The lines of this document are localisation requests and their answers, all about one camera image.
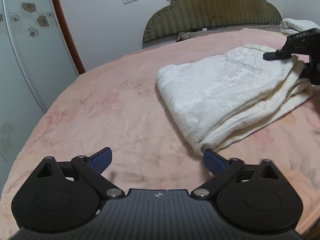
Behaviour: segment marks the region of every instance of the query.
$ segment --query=blanket fold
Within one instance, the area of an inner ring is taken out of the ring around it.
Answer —
[[[156,77],[159,91],[194,151],[217,151],[270,124],[312,96],[299,79],[304,62],[265,61],[275,49],[247,44],[195,63],[168,65]]]

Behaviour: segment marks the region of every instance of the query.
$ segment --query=silver screw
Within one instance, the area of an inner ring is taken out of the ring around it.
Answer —
[[[199,196],[199,197],[205,197],[207,195],[209,195],[209,190],[207,189],[204,189],[204,188],[197,188],[195,191],[194,191],[194,194]]]
[[[109,197],[119,197],[122,191],[119,190],[118,188],[111,188],[111,189],[108,189],[106,193]]]

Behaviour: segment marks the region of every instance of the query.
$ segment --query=green tufted headboard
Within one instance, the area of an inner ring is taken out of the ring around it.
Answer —
[[[171,0],[169,6],[156,12],[148,21],[143,42],[190,29],[279,24],[281,20],[278,10],[266,0]]]

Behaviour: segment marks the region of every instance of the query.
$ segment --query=bed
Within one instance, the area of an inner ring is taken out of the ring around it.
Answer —
[[[207,181],[210,173],[183,138],[158,92],[157,70],[247,43],[281,48],[285,40],[279,33],[256,29],[217,33],[139,51],[79,76],[39,121],[12,166],[0,201],[0,239],[17,232],[11,201],[48,155],[69,161],[111,147],[113,162],[102,175],[126,192],[129,188],[191,191]],[[263,158],[275,162],[303,201],[296,230],[306,239],[318,234],[320,217],[319,113],[320,91],[315,88],[311,99],[282,119],[219,151],[225,158],[238,157],[252,164]]]

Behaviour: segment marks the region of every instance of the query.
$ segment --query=folded white towel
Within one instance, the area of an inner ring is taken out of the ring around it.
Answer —
[[[298,79],[296,55],[265,61],[274,49],[247,44],[223,55],[160,69],[156,81],[175,122],[194,151],[215,151],[270,124],[312,96]]]
[[[307,31],[313,28],[320,29],[320,26],[308,20],[294,20],[285,18],[280,23],[280,32],[285,35],[292,35],[299,32]]]

